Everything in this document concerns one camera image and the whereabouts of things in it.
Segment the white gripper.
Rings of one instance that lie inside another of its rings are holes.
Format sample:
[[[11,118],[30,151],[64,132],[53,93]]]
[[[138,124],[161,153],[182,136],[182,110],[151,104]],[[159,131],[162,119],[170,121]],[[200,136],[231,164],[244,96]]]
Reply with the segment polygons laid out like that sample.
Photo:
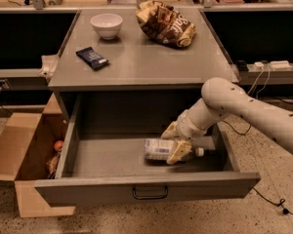
[[[185,110],[178,118],[177,121],[172,122],[168,128],[162,133],[163,139],[172,139],[177,136],[195,140],[199,137],[203,137],[206,134],[205,131],[197,128],[188,116],[188,110]],[[184,156],[189,154],[191,150],[191,144],[186,140],[175,140],[172,148],[169,152],[169,156],[166,160],[168,165],[173,165],[182,160]]]

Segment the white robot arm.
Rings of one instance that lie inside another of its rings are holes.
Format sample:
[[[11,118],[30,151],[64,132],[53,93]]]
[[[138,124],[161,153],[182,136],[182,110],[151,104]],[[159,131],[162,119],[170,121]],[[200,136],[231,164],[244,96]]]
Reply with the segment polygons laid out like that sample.
[[[240,117],[293,155],[293,112],[248,96],[224,78],[211,78],[201,88],[201,98],[180,114],[162,134],[175,141],[167,163],[186,156],[209,127],[229,114]]]

